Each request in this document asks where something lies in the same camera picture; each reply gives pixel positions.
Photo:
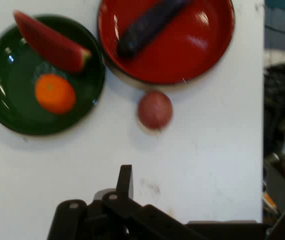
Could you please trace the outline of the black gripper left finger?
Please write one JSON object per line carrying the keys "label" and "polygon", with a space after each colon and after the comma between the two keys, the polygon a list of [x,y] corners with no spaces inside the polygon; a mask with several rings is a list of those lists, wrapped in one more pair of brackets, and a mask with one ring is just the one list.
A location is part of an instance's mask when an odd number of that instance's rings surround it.
{"label": "black gripper left finger", "polygon": [[156,207],[132,200],[133,170],[120,167],[116,188],[101,199],[60,203],[55,211],[49,240],[203,240]]}

